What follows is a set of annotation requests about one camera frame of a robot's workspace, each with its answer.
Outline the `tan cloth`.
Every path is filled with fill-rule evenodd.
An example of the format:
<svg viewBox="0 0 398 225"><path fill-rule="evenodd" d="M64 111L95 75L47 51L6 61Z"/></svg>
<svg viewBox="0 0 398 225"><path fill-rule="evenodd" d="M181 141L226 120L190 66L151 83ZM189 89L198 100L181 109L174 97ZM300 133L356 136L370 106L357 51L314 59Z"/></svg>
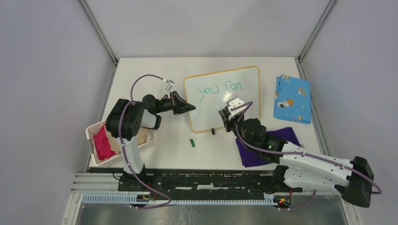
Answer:
<svg viewBox="0 0 398 225"><path fill-rule="evenodd" d="M115 152L116 155L121 154L120 144L116 141L116 138L112 137L111 133L105 129L105 134L108 138L108 142L112 151ZM137 135L137 143L139 146L139 151L143 152L146 149L150 148L149 142L153 140L153 133L149 129L140 128Z"/></svg>

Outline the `blue cartoon cloth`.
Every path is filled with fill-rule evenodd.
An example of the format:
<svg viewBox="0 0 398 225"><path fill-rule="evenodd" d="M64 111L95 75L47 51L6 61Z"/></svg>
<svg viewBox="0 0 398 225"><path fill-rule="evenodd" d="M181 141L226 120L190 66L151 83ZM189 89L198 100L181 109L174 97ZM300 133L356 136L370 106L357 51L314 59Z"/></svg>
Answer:
<svg viewBox="0 0 398 225"><path fill-rule="evenodd" d="M310 82L288 75L278 76L273 116L279 120L310 124L312 117Z"/></svg>

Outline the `red cloth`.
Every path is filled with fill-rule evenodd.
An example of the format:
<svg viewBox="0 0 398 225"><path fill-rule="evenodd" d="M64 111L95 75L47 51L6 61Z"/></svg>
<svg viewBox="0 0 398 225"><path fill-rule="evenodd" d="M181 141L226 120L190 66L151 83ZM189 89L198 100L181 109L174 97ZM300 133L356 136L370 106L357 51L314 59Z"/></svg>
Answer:
<svg viewBox="0 0 398 225"><path fill-rule="evenodd" d="M109 143L105 126L102 126L98 133L93 136L93 138L99 160L107 160L116 155Z"/></svg>

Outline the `yellow framed whiteboard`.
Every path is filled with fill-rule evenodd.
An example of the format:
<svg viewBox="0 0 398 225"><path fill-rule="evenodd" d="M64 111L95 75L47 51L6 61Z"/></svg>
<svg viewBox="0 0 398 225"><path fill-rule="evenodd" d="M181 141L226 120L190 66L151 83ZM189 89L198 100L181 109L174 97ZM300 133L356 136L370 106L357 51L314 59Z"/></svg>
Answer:
<svg viewBox="0 0 398 225"><path fill-rule="evenodd" d="M223 109L236 97L244 103L253 102L245 113L246 118L261 117L260 69L257 66L189 76L183 85L186 101L196 106L196 110L189 112L194 132L224 127L214 105Z"/></svg>

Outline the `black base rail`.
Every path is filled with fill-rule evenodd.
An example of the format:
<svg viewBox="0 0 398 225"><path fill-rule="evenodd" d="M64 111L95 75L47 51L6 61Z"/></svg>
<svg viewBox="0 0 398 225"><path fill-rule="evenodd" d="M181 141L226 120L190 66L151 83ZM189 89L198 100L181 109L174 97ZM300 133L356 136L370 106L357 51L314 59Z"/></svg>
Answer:
<svg viewBox="0 0 398 225"><path fill-rule="evenodd" d="M272 170L145 169L134 177L123 172L118 191L142 192L150 200L262 200L302 188L275 184Z"/></svg>

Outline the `aluminium frame post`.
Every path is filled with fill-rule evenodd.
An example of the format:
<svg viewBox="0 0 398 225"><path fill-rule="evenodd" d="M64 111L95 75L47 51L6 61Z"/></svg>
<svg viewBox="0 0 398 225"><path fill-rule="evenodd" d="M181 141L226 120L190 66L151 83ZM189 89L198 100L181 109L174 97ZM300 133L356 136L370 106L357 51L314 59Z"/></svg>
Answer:
<svg viewBox="0 0 398 225"><path fill-rule="evenodd" d="M98 39L101 41L102 46L104 47L108 57L112 61L113 65L117 66L118 65L118 58L116 54L114 53L110 43L108 42L98 20L96 19L91 7L89 6L88 2L86 0L77 0L77 2L80 4L85 16L87 17L89 23L91 24L92 28L94 29L94 32L96 33Z"/></svg>
<svg viewBox="0 0 398 225"><path fill-rule="evenodd" d="M302 48L300 54L297 57L298 62L303 61L305 56L308 54L311 46L315 42L319 32L321 31L323 25L325 24L328 16L330 15L332 10L334 9L334 7L335 7L337 2L338 2L338 0L329 0L328 1L326 7L324 8L323 12L321 13L320 18L318 19L315 27L311 31L311 34L310 34L309 38L307 39L306 43L304 44L304 47Z"/></svg>

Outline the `right aluminium frame post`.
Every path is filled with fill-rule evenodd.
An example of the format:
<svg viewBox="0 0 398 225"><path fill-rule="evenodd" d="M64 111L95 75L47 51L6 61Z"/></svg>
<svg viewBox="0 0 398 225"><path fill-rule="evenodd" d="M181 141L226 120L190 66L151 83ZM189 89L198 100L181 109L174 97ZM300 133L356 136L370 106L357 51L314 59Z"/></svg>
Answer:
<svg viewBox="0 0 398 225"><path fill-rule="evenodd" d="M297 57L298 62L303 61L305 56L308 54L311 46L315 42L319 32L321 31L323 25L325 24L328 16L330 15L332 10L334 9L334 7L335 7L337 2L338 2L338 0L329 0L328 1L326 7L324 8L323 12L321 13L320 18L318 19L315 27L311 31L311 34L310 34L309 38L307 39L306 43L304 44L304 47L302 48L300 54Z"/></svg>

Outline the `purple cloth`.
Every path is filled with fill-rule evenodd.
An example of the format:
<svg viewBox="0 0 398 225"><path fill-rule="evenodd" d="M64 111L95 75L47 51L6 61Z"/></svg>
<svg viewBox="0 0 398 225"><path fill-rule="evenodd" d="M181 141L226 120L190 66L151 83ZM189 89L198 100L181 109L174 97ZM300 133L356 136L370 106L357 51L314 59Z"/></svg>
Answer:
<svg viewBox="0 0 398 225"><path fill-rule="evenodd" d="M267 134L285 139L297 146L301 146L292 127L285 127L279 130L267 131ZM236 144L241 157L242 165L244 167L255 167L270 164L270 162L266 162L263 159L257 157L256 152L247 150L238 138L236 138Z"/></svg>

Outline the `left aluminium frame post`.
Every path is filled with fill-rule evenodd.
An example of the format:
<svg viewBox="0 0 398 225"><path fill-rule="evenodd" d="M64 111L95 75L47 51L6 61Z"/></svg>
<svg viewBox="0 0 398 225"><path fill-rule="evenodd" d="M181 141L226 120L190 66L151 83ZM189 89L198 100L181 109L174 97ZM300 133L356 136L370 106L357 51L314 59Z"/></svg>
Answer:
<svg viewBox="0 0 398 225"><path fill-rule="evenodd" d="M112 61L113 65L117 66L118 65L118 58L116 54L114 53L110 43L108 42L98 20L96 19L91 7L89 6L88 2L86 0L77 0L77 2L80 4L85 16L87 17L89 23L91 24L92 28L94 29L94 32L96 33L98 39L101 41L102 46L104 47L108 57Z"/></svg>

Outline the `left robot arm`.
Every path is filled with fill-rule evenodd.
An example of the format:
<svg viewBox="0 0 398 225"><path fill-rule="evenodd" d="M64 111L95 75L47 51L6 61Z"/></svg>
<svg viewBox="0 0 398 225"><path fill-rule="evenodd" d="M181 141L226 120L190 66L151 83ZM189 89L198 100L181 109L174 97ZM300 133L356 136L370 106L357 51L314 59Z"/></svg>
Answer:
<svg viewBox="0 0 398 225"><path fill-rule="evenodd" d="M119 99L106 119L106 130L121 148L124 162L123 178L136 191L147 186L145 164L140 156L138 133L141 128L158 130L162 117L160 113L171 111L174 115L184 114L196 106L184 100L176 91L161 99L148 94L141 101Z"/></svg>

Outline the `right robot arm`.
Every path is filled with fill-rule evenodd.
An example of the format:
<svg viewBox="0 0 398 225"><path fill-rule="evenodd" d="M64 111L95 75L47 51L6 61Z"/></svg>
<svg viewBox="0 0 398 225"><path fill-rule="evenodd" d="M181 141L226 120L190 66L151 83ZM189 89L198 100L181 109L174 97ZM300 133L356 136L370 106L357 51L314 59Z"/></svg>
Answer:
<svg viewBox="0 0 398 225"><path fill-rule="evenodd" d="M270 134L258 119L244 119L248 106L218 111L227 132L233 132L243 147L267 163L276 164L271 186L323 190L339 194L346 202L368 208L376 187L369 162L360 156L343 159L314 153Z"/></svg>

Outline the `white plastic basket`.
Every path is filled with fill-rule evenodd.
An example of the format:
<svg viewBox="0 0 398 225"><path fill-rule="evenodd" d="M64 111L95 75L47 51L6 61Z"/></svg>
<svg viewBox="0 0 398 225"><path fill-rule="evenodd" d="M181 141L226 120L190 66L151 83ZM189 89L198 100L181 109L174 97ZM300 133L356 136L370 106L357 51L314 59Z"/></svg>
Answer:
<svg viewBox="0 0 398 225"><path fill-rule="evenodd" d="M93 136L98 133L100 128L102 126L104 126L105 123L106 123L105 120L104 121L100 121L100 122L98 122L96 124L93 124L93 125L87 127L86 130L85 130L85 134L86 134L89 146L91 147L91 150L92 150L92 153L91 153L92 164L94 166L101 167L101 168L109 168L109 167L115 166L116 164L122 162L122 155L121 154L120 155L115 155L115 156L113 156L113 157L111 157L111 158L109 158L107 160L99 160L99 158L97 156L97 152L96 152ZM153 130L150 130L150 131L152 131L154 139L151 142L148 143L148 144L150 144L150 148L148 148L148 149L154 148L155 144L156 144L156 141L157 141L156 140L156 133Z"/></svg>

